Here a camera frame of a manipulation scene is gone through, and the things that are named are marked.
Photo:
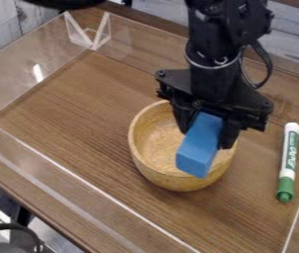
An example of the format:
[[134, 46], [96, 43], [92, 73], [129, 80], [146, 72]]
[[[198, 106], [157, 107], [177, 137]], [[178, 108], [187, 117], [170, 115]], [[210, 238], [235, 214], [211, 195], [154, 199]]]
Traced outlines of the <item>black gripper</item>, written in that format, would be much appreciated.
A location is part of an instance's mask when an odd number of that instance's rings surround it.
[[158, 96], [171, 105], [179, 131], [186, 134], [195, 116], [207, 113], [225, 124], [219, 148], [230, 149], [241, 130], [265, 131], [273, 102], [247, 84], [237, 67], [225, 69], [161, 69], [155, 75]]

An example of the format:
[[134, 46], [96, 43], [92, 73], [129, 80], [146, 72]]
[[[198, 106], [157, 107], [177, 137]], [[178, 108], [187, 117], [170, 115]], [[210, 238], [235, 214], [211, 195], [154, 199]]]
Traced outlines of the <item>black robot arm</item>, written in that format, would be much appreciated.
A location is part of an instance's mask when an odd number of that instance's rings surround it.
[[217, 147], [233, 147], [250, 128], [263, 131], [273, 103], [245, 71], [245, 51], [250, 47], [273, 71], [270, 56], [259, 38], [271, 32], [273, 11], [267, 0], [185, 0], [189, 39], [186, 69], [161, 69], [157, 95], [170, 102], [181, 132], [189, 132], [197, 116], [210, 114], [223, 121]]

